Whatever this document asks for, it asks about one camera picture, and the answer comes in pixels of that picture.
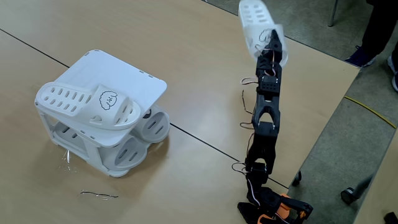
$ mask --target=wooden table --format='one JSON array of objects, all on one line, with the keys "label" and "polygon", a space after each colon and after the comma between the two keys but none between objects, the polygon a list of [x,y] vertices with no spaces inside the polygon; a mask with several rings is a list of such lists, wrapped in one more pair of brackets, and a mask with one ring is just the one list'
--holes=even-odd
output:
[{"label": "wooden table", "polygon": [[[171,122],[243,160],[250,131],[240,79],[253,76],[239,19],[200,0],[2,0],[0,28],[71,66],[104,50],[163,79],[158,104]],[[359,72],[354,66],[286,39],[273,179],[289,186]],[[246,86],[252,108],[255,87]]]},{"label": "wooden table", "polygon": [[244,223],[236,206],[247,201],[246,181],[231,158],[172,127],[124,177],[107,177],[73,154],[68,164],[33,104],[41,85],[67,68],[3,32],[0,67],[1,223]]},{"label": "wooden table", "polygon": [[398,215],[398,132],[394,135],[354,224],[384,224],[384,216]]}]

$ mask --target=chair leg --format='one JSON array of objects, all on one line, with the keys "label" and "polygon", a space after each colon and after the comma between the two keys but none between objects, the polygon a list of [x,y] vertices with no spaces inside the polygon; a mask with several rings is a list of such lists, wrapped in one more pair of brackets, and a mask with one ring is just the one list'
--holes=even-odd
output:
[{"label": "chair leg", "polygon": [[347,203],[348,205],[355,202],[357,199],[359,199],[362,194],[365,192],[367,187],[369,187],[369,184],[371,183],[373,178],[373,175],[370,175],[366,179],[362,180],[355,189],[352,187],[348,187],[344,191],[340,193],[341,199]]},{"label": "chair leg", "polygon": [[338,4],[338,0],[335,0],[333,8],[331,9],[330,19],[329,19],[329,24],[328,24],[329,27],[332,27],[335,23],[335,14],[336,14],[336,9],[337,9],[337,4]]}]

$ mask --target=yellow cable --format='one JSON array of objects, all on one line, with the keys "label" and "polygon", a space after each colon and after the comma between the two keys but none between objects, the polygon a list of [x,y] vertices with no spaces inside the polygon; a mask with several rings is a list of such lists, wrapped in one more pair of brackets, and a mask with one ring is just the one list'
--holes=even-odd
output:
[{"label": "yellow cable", "polygon": [[366,106],[365,104],[363,104],[363,103],[361,103],[361,102],[359,102],[357,100],[352,99],[349,96],[344,96],[344,98],[346,98],[347,100],[351,100],[352,102],[354,102],[354,103],[356,103],[358,105],[363,106],[364,108],[368,109],[370,112],[374,113],[376,116],[378,116],[379,118],[381,118],[382,120],[387,122],[387,124],[390,124],[394,129],[397,129],[396,125],[394,125],[391,121],[389,121],[387,118],[383,117],[383,115],[379,114],[377,111],[373,110],[372,108]]}]

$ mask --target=person's leg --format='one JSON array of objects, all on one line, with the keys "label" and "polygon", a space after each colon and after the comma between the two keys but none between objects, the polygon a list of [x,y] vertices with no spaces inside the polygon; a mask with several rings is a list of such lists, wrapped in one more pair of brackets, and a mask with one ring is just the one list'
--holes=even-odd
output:
[{"label": "person's leg", "polygon": [[392,78],[392,87],[394,87],[395,91],[398,91],[398,43],[396,44],[396,48],[392,52],[392,55],[387,59],[387,64],[394,73],[394,77]]},{"label": "person's leg", "polygon": [[396,68],[396,71],[397,71],[397,69],[398,69],[398,42],[396,44],[396,48],[392,52],[391,57],[392,57],[392,62],[394,64],[394,68]]},{"label": "person's leg", "polygon": [[398,0],[378,0],[373,8],[369,24],[362,39],[362,46],[346,59],[346,62],[365,67],[374,62],[381,53],[395,28]]},{"label": "person's leg", "polygon": [[397,0],[379,0],[373,8],[371,19],[362,39],[362,48],[373,57],[380,54],[397,22]]}]

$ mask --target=cartoon face drawing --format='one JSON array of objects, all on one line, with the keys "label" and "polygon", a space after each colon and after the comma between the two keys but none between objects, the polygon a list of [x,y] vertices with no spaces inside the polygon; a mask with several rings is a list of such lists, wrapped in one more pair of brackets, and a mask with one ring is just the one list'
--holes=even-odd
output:
[{"label": "cartoon face drawing", "polygon": [[272,29],[264,29],[259,36],[259,40],[268,44],[271,39],[271,32]]},{"label": "cartoon face drawing", "polygon": [[99,103],[101,103],[101,107],[104,110],[109,110],[111,106],[113,106],[116,103],[116,100],[118,100],[116,98],[117,96],[118,94],[113,91],[103,92],[99,97]]}]

